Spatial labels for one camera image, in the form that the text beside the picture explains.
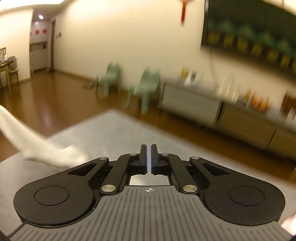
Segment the cabinet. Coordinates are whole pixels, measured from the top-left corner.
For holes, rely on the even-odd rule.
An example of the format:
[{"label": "cabinet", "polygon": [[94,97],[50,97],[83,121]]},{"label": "cabinet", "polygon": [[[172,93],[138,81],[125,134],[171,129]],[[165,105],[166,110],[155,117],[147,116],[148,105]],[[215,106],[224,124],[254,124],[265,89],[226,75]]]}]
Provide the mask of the cabinet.
[{"label": "cabinet", "polygon": [[218,128],[254,146],[267,148],[277,126],[255,113],[225,104]]},{"label": "cabinet", "polygon": [[30,71],[44,69],[47,66],[47,49],[30,51]]},{"label": "cabinet", "polygon": [[183,86],[165,84],[160,108],[207,126],[215,124],[221,101],[188,90]]},{"label": "cabinet", "polygon": [[296,157],[296,133],[278,128],[268,149],[288,157]]}]

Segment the red decoration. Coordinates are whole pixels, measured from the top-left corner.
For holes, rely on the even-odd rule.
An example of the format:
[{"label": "red decoration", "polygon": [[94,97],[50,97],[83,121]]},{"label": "red decoration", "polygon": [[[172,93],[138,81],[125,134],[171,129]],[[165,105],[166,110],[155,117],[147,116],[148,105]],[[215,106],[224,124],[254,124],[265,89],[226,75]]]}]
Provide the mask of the red decoration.
[{"label": "red decoration", "polygon": [[185,13],[186,13],[186,6],[191,0],[182,0],[183,8],[182,8],[182,17],[181,17],[181,24],[184,24],[185,21]]}]

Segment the circular cap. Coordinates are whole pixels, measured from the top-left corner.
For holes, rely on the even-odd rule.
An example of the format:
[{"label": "circular cap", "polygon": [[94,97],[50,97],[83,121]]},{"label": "circular cap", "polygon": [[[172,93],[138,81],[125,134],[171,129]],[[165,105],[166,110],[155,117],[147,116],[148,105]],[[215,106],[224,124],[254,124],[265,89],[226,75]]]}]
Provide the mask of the circular cap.
[{"label": "circular cap", "polygon": [[197,187],[194,185],[186,185],[183,187],[183,190],[185,192],[196,192],[197,191]]},{"label": "circular cap", "polygon": [[113,191],[115,191],[115,189],[116,189],[116,187],[114,186],[114,185],[104,185],[104,186],[102,186],[102,190],[104,191],[104,192],[113,192]]},{"label": "circular cap", "polygon": [[233,201],[245,206],[257,205],[264,200],[264,194],[254,187],[236,187],[233,188],[229,194]]},{"label": "circular cap", "polygon": [[49,186],[38,190],[35,193],[35,200],[40,204],[53,206],[67,200],[69,191],[59,186]]}]

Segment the green chair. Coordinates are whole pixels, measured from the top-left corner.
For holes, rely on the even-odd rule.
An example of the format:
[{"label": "green chair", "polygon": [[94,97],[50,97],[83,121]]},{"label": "green chair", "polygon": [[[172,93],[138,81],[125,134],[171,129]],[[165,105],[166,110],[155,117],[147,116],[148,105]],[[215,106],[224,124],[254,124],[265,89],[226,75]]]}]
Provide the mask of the green chair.
[{"label": "green chair", "polygon": [[119,70],[118,64],[110,63],[107,67],[107,71],[106,71],[105,75],[97,75],[95,91],[97,91],[97,89],[98,89],[99,82],[102,82],[102,84],[103,84],[104,96],[109,95],[110,84],[117,83],[118,92],[120,92],[121,81],[120,81],[120,70]]},{"label": "green chair", "polygon": [[149,69],[144,70],[140,83],[129,88],[126,107],[129,106],[131,95],[137,94],[141,100],[141,113],[146,114],[149,108],[150,95],[158,90],[159,79],[159,72],[152,73]]}]

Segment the gray ribbed base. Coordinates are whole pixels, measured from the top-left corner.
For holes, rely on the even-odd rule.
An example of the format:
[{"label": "gray ribbed base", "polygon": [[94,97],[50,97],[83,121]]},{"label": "gray ribbed base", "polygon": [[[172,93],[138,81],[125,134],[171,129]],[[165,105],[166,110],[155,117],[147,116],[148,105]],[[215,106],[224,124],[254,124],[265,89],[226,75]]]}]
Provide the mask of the gray ribbed base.
[{"label": "gray ribbed base", "polygon": [[23,225],[11,240],[245,240],[288,241],[277,222],[240,226],[211,214],[195,195],[179,193],[174,186],[127,186],[114,196],[103,197],[85,219],[62,228]]}]

